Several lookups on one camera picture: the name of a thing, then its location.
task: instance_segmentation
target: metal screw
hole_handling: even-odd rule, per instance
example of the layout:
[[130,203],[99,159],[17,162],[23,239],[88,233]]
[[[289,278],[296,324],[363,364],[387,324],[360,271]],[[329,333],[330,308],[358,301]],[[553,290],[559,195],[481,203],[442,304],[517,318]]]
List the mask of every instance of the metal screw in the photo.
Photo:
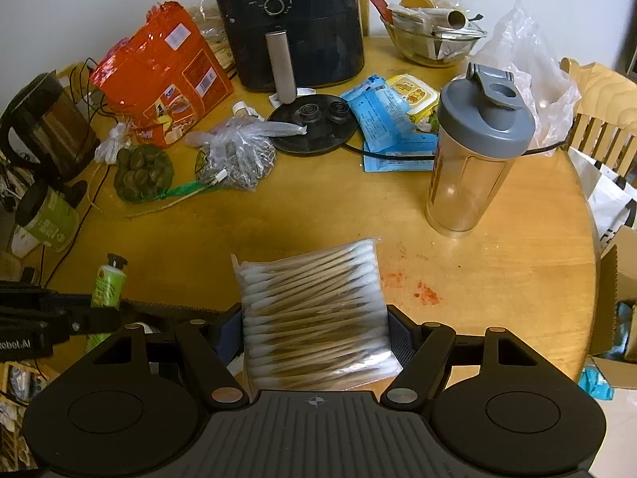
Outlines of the metal screw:
[[387,398],[396,404],[409,404],[418,399],[418,394],[411,388],[393,388],[387,392]]
[[243,398],[243,392],[234,386],[222,386],[214,390],[210,396],[218,403],[231,404]]

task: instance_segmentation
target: orange package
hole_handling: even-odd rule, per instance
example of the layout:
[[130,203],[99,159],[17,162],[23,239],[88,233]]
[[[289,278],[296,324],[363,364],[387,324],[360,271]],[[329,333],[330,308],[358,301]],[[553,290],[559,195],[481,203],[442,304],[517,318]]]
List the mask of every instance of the orange package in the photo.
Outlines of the orange package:
[[130,40],[106,54],[90,81],[133,119],[140,143],[168,147],[233,92],[215,55],[177,2],[154,6]]

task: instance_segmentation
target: wooden table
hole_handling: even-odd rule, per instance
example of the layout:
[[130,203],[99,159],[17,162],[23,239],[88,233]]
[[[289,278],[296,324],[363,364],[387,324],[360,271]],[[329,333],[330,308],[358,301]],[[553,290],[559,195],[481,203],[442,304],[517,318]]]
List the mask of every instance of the wooden table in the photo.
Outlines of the wooden table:
[[[388,38],[365,41],[363,72],[327,92],[340,94],[372,73],[388,78],[409,72],[437,89],[455,75],[453,69],[408,63]],[[234,86],[235,93],[198,129],[228,117],[238,100],[264,116],[270,113],[266,95],[244,91],[237,78]],[[100,125],[103,133],[110,126],[106,119]],[[168,153],[174,183],[192,180],[195,149],[179,142]],[[90,166],[85,177],[94,171]],[[112,172],[98,195],[101,208],[125,214],[157,207],[123,204],[113,190]],[[379,237],[388,303],[418,323],[443,322],[462,334],[507,327],[575,378],[592,324],[596,266],[587,205],[568,158],[560,151],[518,160],[480,224],[462,239],[443,237],[427,223],[430,177],[428,172],[366,174],[361,158],[344,149],[314,158],[280,154],[256,192],[200,194],[132,220],[91,212],[50,288],[90,293],[98,266],[115,252],[129,260],[125,297],[224,310],[240,299],[231,253],[240,261],[271,261]],[[38,250],[32,257],[31,264],[39,265]],[[47,252],[45,277],[58,258]],[[58,370],[80,355],[78,346],[76,341],[74,349],[57,351],[66,358]]]

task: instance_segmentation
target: barcode label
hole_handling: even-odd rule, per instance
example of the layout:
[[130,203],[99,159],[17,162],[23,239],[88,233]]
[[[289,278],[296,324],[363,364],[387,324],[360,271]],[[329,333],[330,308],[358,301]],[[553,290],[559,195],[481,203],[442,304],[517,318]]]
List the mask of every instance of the barcode label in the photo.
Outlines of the barcode label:
[[217,79],[217,74],[211,68],[208,70],[208,72],[206,72],[206,75],[203,76],[201,82],[197,84],[196,90],[200,97],[203,97],[205,95],[205,93],[208,91],[208,88],[215,81],[215,79]]
[[186,41],[186,38],[190,35],[190,30],[184,25],[180,23],[177,25],[174,30],[168,34],[166,37],[166,42],[169,44],[170,48],[173,50],[177,50],[183,43]]

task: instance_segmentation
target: control dial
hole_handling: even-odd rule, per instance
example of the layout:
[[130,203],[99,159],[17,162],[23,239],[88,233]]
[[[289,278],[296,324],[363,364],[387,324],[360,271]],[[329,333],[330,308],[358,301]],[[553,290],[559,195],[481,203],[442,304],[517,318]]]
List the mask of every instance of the control dial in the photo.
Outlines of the control dial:
[[286,7],[284,0],[266,0],[263,4],[263,10],[269,16],[278,16],[284,13]]

